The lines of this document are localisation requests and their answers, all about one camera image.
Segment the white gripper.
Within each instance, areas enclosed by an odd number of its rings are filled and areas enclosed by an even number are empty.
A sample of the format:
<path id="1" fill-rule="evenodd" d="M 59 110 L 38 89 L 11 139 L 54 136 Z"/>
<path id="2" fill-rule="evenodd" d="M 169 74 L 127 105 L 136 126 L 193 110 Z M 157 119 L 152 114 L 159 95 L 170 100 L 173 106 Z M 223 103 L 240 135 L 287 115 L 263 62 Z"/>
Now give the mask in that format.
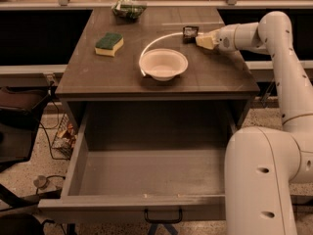
<path id="1" fill-rule="evenodd" d="M 236 24 L 229 24 L 219 30 L 201 33 L 196 37 L 196 44 L 208 50 L 213 50 L 217 46 L 223 52 L 236 51 L 235 33 L 237 27 Z"/>

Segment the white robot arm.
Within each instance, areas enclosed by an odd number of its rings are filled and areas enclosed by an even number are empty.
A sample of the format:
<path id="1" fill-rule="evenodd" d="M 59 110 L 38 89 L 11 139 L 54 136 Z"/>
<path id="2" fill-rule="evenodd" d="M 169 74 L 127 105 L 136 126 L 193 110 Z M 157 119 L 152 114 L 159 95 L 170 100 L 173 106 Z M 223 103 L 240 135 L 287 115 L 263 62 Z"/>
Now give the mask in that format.
<path id="1" fill-rule="evenodd" d="M 228 142 L 227 235 L 297 235 L 290 184 L 313 178 L 313 86 L 292 42 L 291 20 L 279 11 L 258 23 L 229 24 L 196 37 L 209 50 L 269 55 L 282 120 L 280 130 L 246 127 Z"/>

